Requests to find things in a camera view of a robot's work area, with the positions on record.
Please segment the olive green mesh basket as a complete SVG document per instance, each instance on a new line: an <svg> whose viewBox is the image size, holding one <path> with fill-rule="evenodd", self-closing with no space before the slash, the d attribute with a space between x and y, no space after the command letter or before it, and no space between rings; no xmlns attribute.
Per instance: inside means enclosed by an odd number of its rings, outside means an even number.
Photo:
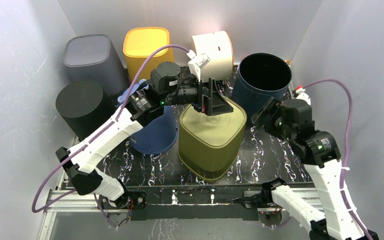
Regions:
<svg viewBox="0 0 384 240"><path fill-rule="evenodd" d="M199 178L221 179L235 162L247 121L245 110L224 97L232 112L207 116L189 104L179 116L178 157Z"/></svg>

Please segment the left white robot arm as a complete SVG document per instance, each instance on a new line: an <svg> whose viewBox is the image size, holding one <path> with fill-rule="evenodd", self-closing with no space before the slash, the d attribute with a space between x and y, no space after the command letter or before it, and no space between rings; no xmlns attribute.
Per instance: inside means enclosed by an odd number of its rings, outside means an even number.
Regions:
<svg viewBox="0 0 384 240"><path fill-rule="evenodd" d="M100 171L97 165L121 142L162 116L165 106L191 104L195 111L207 116L233 112L227 98L216 89L214 79L202 82L193 74L181 78L180 72L174 62L160 63L151 71L148 86L142 84L128 93L123 104L91 135L71 148L56 151L79 195L98 194L118 209L131 202L125 184Z"/></svg>

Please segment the blue plastic bin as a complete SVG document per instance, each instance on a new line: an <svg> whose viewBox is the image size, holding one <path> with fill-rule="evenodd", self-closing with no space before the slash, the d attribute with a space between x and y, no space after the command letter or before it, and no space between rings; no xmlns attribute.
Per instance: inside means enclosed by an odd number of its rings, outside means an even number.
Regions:
<svg viewBox="0 0 384 240"><path fill-rule="evenodd" d="M167 151L176 142L178 124L171 106L165 106L163 115L154 119L140 131L129 137L134 149L146 155L155 155Z"/></svg>

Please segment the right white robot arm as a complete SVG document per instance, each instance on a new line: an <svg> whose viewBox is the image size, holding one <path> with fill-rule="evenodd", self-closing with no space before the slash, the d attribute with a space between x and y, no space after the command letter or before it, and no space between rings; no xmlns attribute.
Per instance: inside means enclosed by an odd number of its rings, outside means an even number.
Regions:
<svg viewBox="0 0 384 240"><path fill-rule="evenodd" d="M253 115L252 123L289 143L313 180L322 210L298 196L281 178L263 183L259 193L244 193L239 199L241 205L249 209L281 207L312 240L378 239L378 234L367 229L358 217L345 184L346 168L335 138L315 128L312 107L305 100L270 98Z"/></svg>

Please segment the grey mesh waste basket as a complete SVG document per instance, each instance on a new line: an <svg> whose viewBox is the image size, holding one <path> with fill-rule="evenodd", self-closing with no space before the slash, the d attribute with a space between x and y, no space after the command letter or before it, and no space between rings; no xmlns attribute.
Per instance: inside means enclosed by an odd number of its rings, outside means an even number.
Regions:
<svg viewBox="0 0 384 240"><path fill-rule="evenodd" d="M70 39L64 50L63 64L71 79L97 82L114 105L130 86L127 70L110 37L90 34Z"/></svg>

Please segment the dark navy bin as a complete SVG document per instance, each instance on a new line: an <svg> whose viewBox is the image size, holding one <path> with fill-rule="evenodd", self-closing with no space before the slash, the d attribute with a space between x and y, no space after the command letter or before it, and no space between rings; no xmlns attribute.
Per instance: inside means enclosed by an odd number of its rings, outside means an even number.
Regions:
<svg viewBox="0 0 384 240"><path fill-rule="evenodd" d="M281 100L292 79L285 60L269 53L253 53L239 64L231 99L246 112L246 124L271 98Z"/></svg>

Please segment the orange mesh waste basket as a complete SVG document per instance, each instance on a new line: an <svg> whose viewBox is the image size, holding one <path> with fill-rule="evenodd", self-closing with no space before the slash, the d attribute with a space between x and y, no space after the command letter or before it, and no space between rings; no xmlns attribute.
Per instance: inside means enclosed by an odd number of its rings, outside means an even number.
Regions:
<svg viewBox="0 0 384 240"><path fill-rule="evenodd" d="M130 80L132 81L145 59L160 47L169 45L170 33L163 27L139 27L131 29L125 36L123 54ZM161 50L139 74L138 79L150 79L153 69L162 62L174 62L175 56L172 48Z"/></svg>

